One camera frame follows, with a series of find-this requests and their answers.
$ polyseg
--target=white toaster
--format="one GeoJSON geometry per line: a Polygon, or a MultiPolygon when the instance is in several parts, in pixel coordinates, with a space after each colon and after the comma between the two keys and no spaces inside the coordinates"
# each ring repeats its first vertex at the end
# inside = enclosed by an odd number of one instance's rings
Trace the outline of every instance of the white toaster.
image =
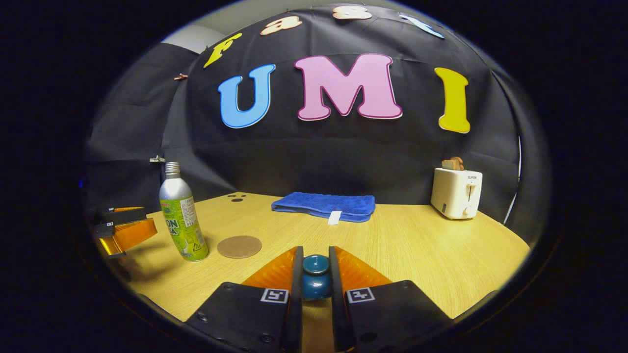
{"type": "Polygon", "coordinates": [[[431,204],[449,219],[468,219],[477,214],[482,173],[470,170],[434,169],[431,204]]]}

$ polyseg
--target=blue letter u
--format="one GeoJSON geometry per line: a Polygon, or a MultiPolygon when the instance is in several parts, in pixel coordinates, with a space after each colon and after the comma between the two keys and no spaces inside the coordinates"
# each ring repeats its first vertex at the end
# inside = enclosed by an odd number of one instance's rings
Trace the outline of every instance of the blue letter u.
{"type": "Polygon", "coordinates": [[[242,82],[242,76],[232,77],[218,86],[220,115],[225,125],[234,129],[246,128],[266,115],[271,105],[270,77],[274,69],[275,65],[269,64],[254,68],[249,72],[249,77],[255,80],[255,103],[246,112],[237,107],[237,86],[242,82]]]}

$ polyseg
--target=green label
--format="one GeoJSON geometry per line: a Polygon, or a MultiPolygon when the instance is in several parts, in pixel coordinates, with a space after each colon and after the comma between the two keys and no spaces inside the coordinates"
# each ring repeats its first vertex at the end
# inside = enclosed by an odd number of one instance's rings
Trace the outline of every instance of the green label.
{"type": "Polygon", "coordinates": [[[194,199],[160,200],[168,231],[181,256],[187,261],[199,261],[209,253],[198,225],[194,199]]]}

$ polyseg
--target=bread slice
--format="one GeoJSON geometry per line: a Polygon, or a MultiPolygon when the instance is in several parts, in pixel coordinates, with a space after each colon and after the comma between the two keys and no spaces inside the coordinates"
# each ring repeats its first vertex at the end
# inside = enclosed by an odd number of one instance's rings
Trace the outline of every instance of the bread slice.
{"type": "Polygon", "coordinates": [[[461,170],[460,163],[457,160],[444,160],[441,162],[443,169],[461,170]]]}
{"type": "Polygon", "coordinates": [[[464,170],[464,169],[465,169],[465,167],[462,165],[462,158],[457,157],[457,156],[453,156],[453,157],[451,157],[450,159],[451,159],[451,160],[458,161],[458,163],[460,164],[460,170],[464,170]]]}

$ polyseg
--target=orange gripper pad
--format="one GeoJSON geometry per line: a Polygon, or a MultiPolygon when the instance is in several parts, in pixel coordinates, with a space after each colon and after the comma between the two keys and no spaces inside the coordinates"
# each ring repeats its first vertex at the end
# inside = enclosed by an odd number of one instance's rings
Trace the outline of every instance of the orange gripper pad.
{"type": "Polygon", "coordinates": [[[141,207],[118,207],[114,209],[114,212],[123,212],[123,211],[128,211],[128,210],[137,210],[137,209],[141,209],[141,207]]]}
{"type": "Polygon", "coordinates": [[[348,290],[392,283],[383,274],[377,272],[377,270],[351,253],[337,246],[334,246],[334,249],[338,257],[338,269],[340,270],[343,294],[348,290]]]}
{"type": "Polygon", "coordinates": [[[127,251],[157,234],[157,228],[155,228],[155,222],[152,218],[116,225],[115,230],[113,238],[121,251],[127,251]]]}
{"type": "Polygon", "coordinates": [[[292,290],[292,269],[295,266],[296,246],[277,256],[265,264],[251,277],[248,277],[243,285],[259,288],[273,288],[279,290],[292,290]]]}

